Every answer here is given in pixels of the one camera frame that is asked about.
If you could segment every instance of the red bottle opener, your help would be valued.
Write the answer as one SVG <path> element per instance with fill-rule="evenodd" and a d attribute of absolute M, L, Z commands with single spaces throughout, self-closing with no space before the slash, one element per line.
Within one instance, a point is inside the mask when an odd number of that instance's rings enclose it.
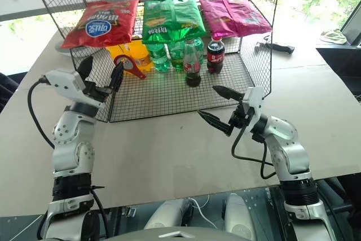
<path fill-rule="evenodd" d="M 124 66 L 125 71 L 134 74 L 135 76 L 139 77 L 140 79 L 145 79 L 147 77 L 144 73 L 142 73 L 138 69 L 138 67 L 135 64 L 132 57 L 127 56 L 127 55 L 116 56 L 115 59 L 114 59 L 115 65 L 118 65 L 120 62 L 123 62 L 123 66 Z"/>

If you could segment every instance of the pink chip bag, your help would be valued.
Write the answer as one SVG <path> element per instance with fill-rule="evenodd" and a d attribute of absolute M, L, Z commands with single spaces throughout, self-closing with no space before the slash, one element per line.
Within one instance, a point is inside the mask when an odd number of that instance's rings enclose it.
<path fill-rule="evenodd" d="M 199 0 L 216 38 L 244 37 L 272 31 L 268 21 L 249 0 Z"/>

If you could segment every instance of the black cable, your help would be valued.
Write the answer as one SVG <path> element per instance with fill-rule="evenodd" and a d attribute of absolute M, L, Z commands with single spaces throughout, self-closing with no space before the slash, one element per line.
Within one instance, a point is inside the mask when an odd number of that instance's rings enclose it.
<path fill-rule="evenodd" d="M 39 85 L 40 83 L 46 83 L 46 81 L 43 82 L 43 80 L 39 79 L 37 82 L 35 82 L 29 89 L 28 91 L 28 108 L 29 108 L 29 111 L 30 111 L 30 115 L 32 116 L 33 118 L 33 121 L 37 127 L 37 129 L 39 130 L 41 136 L 45 139 L 45 141 L 50 145 L 51 148 L 55 148 L 54 144 L 50 141 L 50 139 L 48 139 L 48 137 L 46 136 L 46 134 L 44 133 L 43 129 L 41 128 L 39 122 L 38 122 L 38 119 L 36 118 L 35 116 L 35 113 L 34 113 L 34 109 L 33 109 L 33 105 L 32 105 L 32 94 L 33 94 L 33 90 L 35 89 L 35 87 L 37 85 Z"/>
<path fill-rule="evenodd" d="M 108 238 L 110 238 L 110 235 L 109 235 L 109 229 L 108 229 L 108 221 L 107 221 L 107 217 L 105 216 L 104 208 L 103 208 L 102 203 L 100 202 L 97 194 L 95 193 L 95 191 L 93 189 L 91 189 L 90 192 L 92 193 L 94 200 L 99 207 L 99 211 L 100 211 L 100 214 L 102 215 L 102 219 L 103 219 L 103 223 L 104 223 L 105 237 L 108 239 Z"/>
<path fill-rule="evenodd" d="M 36 237 L 38 240 L 42 240 L 43 237 L 41 236 L 41 230 L 43 228 L 43 225 L 44 225 L 44 222 L 45 222 L 45 219 L 47 217 L 47 211 L 45 212 L 45 214 L 43 215 L 41 221 L 40 221 L 40 224 L 38 226 L 38 230 L 36 231 Z"/>
<path fill-rule="evenodd" d="M 244 157 L 244 156 L 239 156 L 239 155 L 236 155 L 236 154 L 235 154 L 236 146 L 237 146 L 239 140 L 241 139 L 243 133 L 245 132 L 246 127 L 247 127 L 247 125 L 243 125 L 243 126 L 242 126 L 241 131 L 239 132 L 238 136 L 236 137 L 236 140 L 234 141 L 234 143 L 233 143 L 233 145 L 232 145 L 232 149 L 231 149 L 232 156 L 233 156 L 234 158 L 241 159 L 241 160 L 253 161 L 253 162 L 258 162 L 258 163 L 261 163 L 261 164 L 264 163 L 264 164 L 266 164 L 266 165 L 273 166 L 272 163 L 269 163 L 269 162 L 266 162 L 266 161 L 262 162 L 262 161 L 259 160 L 259 159 L 250 158 L 250 157 Z"/>
<path fill-rule="evenodd" d="M 262 164 L 261 164 L 261 177 L 262 179 L 266 180 L 271 178 L 272 176 L 276 175 L 276 172 L 272 172 L 271 174 L 265 176 L 264 169 L 265 169 L 265 163 L 266 163 L 266 156 L 267 156 L 267 143 L 263 142 L 263 157 L 262 157 Z"/>
<path fill-rule="evenodd" d="M 334 210 L 332 209 L 332 206 L 331 206 L 331 203 L 329 202 L 329 200 L 326 198 L 326 195 L 320 190 L 320 188 L 317 189 L 317 192 L 318 194 L 320 194 L 320 196 L 322 197 L 323 201 L 326 203 L 328 209 L 330 210 L 332 216 L 333 216 L 333 219 L 338 227 L 338 230 L 340 231 L 340 234 L 342 236 L 342 239 L 343 240 L 346 240 L 345 236 L 344 236 L 344 233 L 342 232 L 341 230 L 341 226 L 340 224 L 338 223 L 338 219 L 336 218 L 336 214 L 334 212 Z"/>

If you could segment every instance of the green chip bag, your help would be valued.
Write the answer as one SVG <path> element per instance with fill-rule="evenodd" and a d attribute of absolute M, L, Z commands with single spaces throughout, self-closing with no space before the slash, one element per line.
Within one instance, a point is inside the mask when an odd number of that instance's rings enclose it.
<path fill-rule="evenodd" d="M 195 0 L 145 1 L 143 43 L 173 43 L 205 34 Z"/>

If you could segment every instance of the blue logo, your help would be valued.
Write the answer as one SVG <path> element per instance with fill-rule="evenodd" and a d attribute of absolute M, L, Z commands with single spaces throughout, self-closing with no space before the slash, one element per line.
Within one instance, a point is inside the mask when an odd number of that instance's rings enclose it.
<path fill-rule="evenodd" d="M 108 21 L 104 20 L 92 20 L 85 26 L 86 34 L 90 37 L 97 37 L 107 34 L 111 31 L 112 25 Z"/>

